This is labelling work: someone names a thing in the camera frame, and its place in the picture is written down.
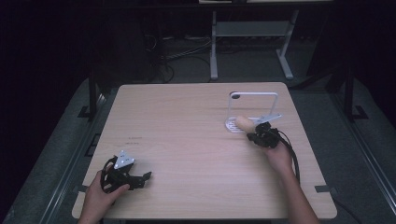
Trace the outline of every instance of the black cable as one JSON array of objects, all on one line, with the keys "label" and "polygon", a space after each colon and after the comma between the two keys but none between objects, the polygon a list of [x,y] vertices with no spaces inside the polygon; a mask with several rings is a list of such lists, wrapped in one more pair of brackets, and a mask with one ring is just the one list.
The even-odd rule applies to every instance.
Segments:
[{"label": "black cable", "polygon": [[194,49],[189,49],[189,50],[186,50],[184,52],[177,53],[177,54],[174,54],[174,55],[163,56],[163,58],[165,60],[172,60],[172,59],[177,59],[177,58],[180,58],[180,57],[183,57],[183,56],[191,55],[191,54],[194,54],[194,53],[202,53],[203,50],[209,49],[210,43],[211,43],[211,40],[209,40],[208,42],[206,42],[202,46],[196,47]]},{"label": "black cable", "polygon": [[168,65],[168,64],[158,64],[159,66],[164,66],[165,67],[165,72],[168,72],[168,70],[170,70],[171,71],[171,76],[168,78],[168,79],[166,79],[165,78],[165,74],[161,71],[161,68],[159,68],[158,69],[158,73],[159,73],[159,75],[160,75],[160,80],[163,82],[163,83],[169,83],[170,81],[172,81],[172,79],[174,78],[174,76],[175,76],[175,69],[172,67],[172,66],[170,66],[170,65]]},{"label": "black cable", "polygon": [[153,44],[152,44],[152,47],[149,48],[149,49],[146,48],[146,51],[152,52],[152,51],[157,47],[157,45],[158,45],[157,38],[156,38],[154,35],[145,35],[145,37],[150,37],[151,39],[154,40],[154,42],[153,42]]},{"label": "black cable", "polygon": [[338,206],[340,206],[340,207],[342,207],[344,210],[346,210],[346,211],[355,219],[355,221],[356,221],[357,223],[359,223],[359,224],[362,223],[361,220],[360,220],[355,214],[353,214],[353,212],[350,211],[345,205],[343,205],[342,203],[338,202],[336,199],[334,199],[334,197],[332,197],[332,199],[334,200],[334,202],[335,202]]},{"label": "black cable", "polygon": [[243,52],[243,51],[248,51],[249,48],[249,43],[248,41],[250,40],[250,38],[246,39],[245,37],[243,39],[241,39],[240,37],[237,37],[238,39],[235,40],[235,37],[229,37],[226,39],[226,41],[228,41],[229,43],[227,47],[227,49],[221,49],[222,45],[224,45],[224,43],[222,43],[222,45],[218,46],[218,54],[235,54],[238,52]]},{"label": "black cable", "polygon": [[284,133],[282,133],[281,131],[278,131],[277,129],[276,129],[276,132],[282,133],[288,139],[288,142],[278,134],[268,132],[268,131],[265,131],[265,132],[270,133],[271,135],[275,136],[277,138],[277,140],[282,142],[286,146],[286,148],[289,150],[289,154],[291,155],[291,159],[293,160],[293,163],[294,163],[294,172],[295,172],[297,181],[300,183],[300,167],[298,165],[297,155],[296,155],[295,151],[293,150],[293,147],[291,146],[289,138]]},{"label": "black cable", "polygon": [[198,38],[189,38],[189,37],[184,36],[183,40],[190,41],[192,43],[205,43],[207,40],[210,40],[210,37],[203,36],[203,37],[198,37]]},{"label": "black cable", "polygon": [[298,165],[297,155],[294,152],[289,138],[282,133],[288,141],[286,141],[282,136],[280,136],[280,132],[278,129],[272,129],[271,124],[269,122],[264,122],[256,126],[255,133],[248,133],[247,138],[249,141],[253,141],[254,144],[260,147],[270,147],[274,148],[279,144],[279,141],[282,142],[285,147],[288,149],[291,159],[294,163],[294,172],[297,178],[297,181],[300,184],[300,168]]},{"label": "black cable", "polygon": [[210,63],[207,60],[205,60],[205,59],[203,59],[201,57],[198,57],[198,56],[181,56],[181,57],[176,58],[176,59],[170,59],[170,60],[168,60],[168,62],[172,62],[172,61],[177,60],[177,59],[188,59],[188,58],[201,60],[201,61],[203,61],[204,63],[206,63],[210,67]]}]

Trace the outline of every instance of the hand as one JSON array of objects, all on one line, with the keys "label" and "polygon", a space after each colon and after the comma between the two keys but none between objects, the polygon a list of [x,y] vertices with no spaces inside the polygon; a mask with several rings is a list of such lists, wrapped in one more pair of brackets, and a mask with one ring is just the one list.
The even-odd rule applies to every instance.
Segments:
[{"label": "hand", "polygon": [[263,150],[270,165],[281,177],[293,174],[291,155],[285,144],[279,142],[276,147],[263,147]]},{"label": "hand", "polygon": [[102,171],[98,171],[95,179],[87,188],[84,205],[78,224],[98,223],[105,216],[107,210],[123,192],[129,189],[129,185],[123,185],[111,193],[104,193],[100,184]]}]

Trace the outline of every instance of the floor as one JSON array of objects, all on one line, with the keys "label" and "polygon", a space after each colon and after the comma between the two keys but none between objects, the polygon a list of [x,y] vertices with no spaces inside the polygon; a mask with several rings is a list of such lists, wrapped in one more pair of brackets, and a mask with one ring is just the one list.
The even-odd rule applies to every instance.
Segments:
[{"label": "floor", "polygon": [[[219,54],[216,82],[279,81],[293,86],[306,79],[315,42],[290,44],[287,58],[295,78],[287,80],[275,53],[282,39],[263,40],[259,46],[244,41]],[[191,45],[200,43],[172,39],[165,42],[168,55],[183,52]],[[164,79],[169,83],[208,82],[208,57],[205,51],[171,61],[168,64],[171,69],[166,71],[164,67],[163,77],[156,77],[152,83],[162,83]],[[342,111],[343,91],[327,93],[324,90],[327,80],[325,77],[304,90],[290,91],[332,196],[342,204],[337,205],[336,218],[322,223],[359,223],[357,219],[361,223],[396,223],[396,213],[389,206],[389,199],[384,196],[371,162],[365,156],[373,154],[389,182],[396,186],[391,179],[396,176],[395,129],[358,80],[355,80],[354,105],[361,106],[368,119],[349,122]],[[78,117],[81,108],[89,103],[88,80],[81,83],[3,223],[77,223],[71,210],[116,94],[117,88],[112,88],[101,95],[98,113],[88,122]],[[274,220],[273,223],[287,221]]]}]

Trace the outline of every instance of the dark background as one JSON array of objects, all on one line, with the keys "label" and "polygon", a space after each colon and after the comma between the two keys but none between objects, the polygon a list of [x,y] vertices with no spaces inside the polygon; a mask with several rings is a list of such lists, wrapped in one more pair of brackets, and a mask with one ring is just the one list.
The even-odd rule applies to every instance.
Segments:
[{"label": "dark background", "polygon": [[[136,6],[139,2],[117,4]],[[154,2],[166,5],[182,1],[145,4]],[[0,3],[1,219],[73,93],[90,72],[97,74],[101,91],[122,83],[149,82],[155,77],[150,65],[156,56],[155,52],[145,52],[147,42],[142,33],[180,38],[210,34],[210,27],[204,25],[210,24],[210,11],[166,11],[158,18],[154,9],[143,16],[133,10],[104,12],[100,3]],[[310,34],[318,40],[308,75],[314,76],[334,63],[346,63],[395,126],[395,4],[343,1],[330,9],[326,15],[302,11],[297,21],[294,35]],[[321,36],[313,28],[318,25],[311,20],[312,13],[316,18],[328,17]]]}]

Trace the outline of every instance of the forearm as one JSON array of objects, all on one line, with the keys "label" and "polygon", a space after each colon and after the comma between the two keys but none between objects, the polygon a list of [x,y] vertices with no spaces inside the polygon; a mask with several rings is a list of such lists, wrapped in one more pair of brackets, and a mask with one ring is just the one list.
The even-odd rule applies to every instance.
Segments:
[{"label": "forearm", "polygon": [[286,172],[281,175],[281,182],[285,190],[288,204],[289,221],[291,224],[317,224],[317,215],[306,199],[294,172]]},{"label": "forearm", "polygon": [[98,224],[96,218],[81,216],[78,220],[78,224]]}]

